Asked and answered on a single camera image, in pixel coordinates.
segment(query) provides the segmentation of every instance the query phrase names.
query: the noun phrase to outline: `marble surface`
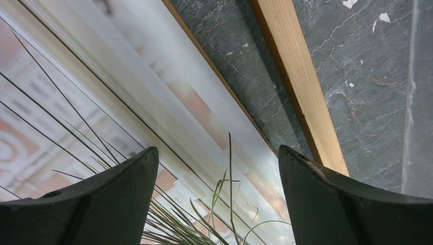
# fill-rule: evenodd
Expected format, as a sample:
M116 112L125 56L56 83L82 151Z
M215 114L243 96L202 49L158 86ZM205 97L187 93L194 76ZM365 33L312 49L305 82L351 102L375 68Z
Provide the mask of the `marble surface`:
M248 2L170 2L272 147L311 156ZM413 2L294 4L351 177L400 192Z

